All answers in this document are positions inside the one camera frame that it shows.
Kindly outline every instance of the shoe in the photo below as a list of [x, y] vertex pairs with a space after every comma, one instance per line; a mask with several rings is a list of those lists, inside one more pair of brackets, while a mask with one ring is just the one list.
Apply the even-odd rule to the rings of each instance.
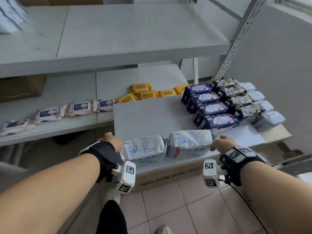
[[109, 200], [115, 200], [117, 204], [120, 204], [121, 194], [118, 190], [115, 189], [115, 186], [104, 188], [101, 192], [105, 192], [104, 204], [106, 204], [106, 202]]
[[168, 226], [161, 226], [155, 231], [155, 234], [171, 234], [171, 229]]

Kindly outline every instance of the yellow package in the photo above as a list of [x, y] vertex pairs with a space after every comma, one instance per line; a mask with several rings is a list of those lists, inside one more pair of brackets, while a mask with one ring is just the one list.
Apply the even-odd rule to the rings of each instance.
[[177, 95], [174, 90], [160, 90], [158, 91], [158, 97], [168, 97], [168, 96], [174, 96]]
[[116, 103], [127, 103], [127, 102], [134, 102], [134, 101], [138, 101], [138, 98], [133, 94], [126, 94], [125, 96], [122, 96], [121, 98], [119, 98]]
[[174, 91], [176, 92], [176, 94], [183, 94], [186, 86], [190, 85], [179, 85], [177, 87], [174, 87]]
[[158, 91], [139, 92], [139, 93], [134, 93], [134, 95], [137, 96], [139, 100], [144, 100], [144, 99], [149, 99], [149, 98], [158, 98]]
[[130, 86], [130, 90], [132, 93], [149, 92], [152, 91], [152, 86], [148, 83], [134, 84]]

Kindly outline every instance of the hand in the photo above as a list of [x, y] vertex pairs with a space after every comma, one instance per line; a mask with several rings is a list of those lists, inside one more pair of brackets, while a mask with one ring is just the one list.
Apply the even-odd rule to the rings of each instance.
[[220, 139], [216, 139], [210, 146], [210, 151], [218, 150], [221, 154], [225, 154], [227, 151], [236, 147], [235, 140], [226, 135], [220, 135]]
[[116, 152], [120, 152], [123, 147], [123, 140], [118, 137], [113, 136], [111, 132], [105, 133], [103, 138], [98, 139], [98, 141], [110, 142], [114, 146]]

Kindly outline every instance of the purple package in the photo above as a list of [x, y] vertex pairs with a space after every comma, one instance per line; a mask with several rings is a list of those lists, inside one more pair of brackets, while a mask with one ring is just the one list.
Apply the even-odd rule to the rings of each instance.
[[215, 92], [197, 94], [190, 98], [186, 109], [191, 114], [195, 114], [199, 106], [202, 106], [204, 104], [215, 103], [217, 101], [220, 101], [220, 97]]
[[201, 130], [211, 130], [212, 132], [219, 133], [232, 128], [238, 123], [239, 121], [233, 115], [227, 113], [218, 116], [205, 117], [199, 128]]
[[228, 111], [228, 107], [222, 102], [215, 102], [212, 104], [204, 104], [197, 109], [196, 114], [193, 116], [193, 122], [195, 125], [200, 126], [204, 117], [212, 117], [224, 114]]
[[209, 84], [198, 84], [185, 87], [182, 102], [186, 105], [191, 96], [211, 92], [212, 88]]

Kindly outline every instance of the black pants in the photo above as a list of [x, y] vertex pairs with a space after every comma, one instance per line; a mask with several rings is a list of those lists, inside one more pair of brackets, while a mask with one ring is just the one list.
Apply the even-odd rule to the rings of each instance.
[[128, 234], [126, 220], [115, 200], [109, 200], [104, 205], [96, 234]]

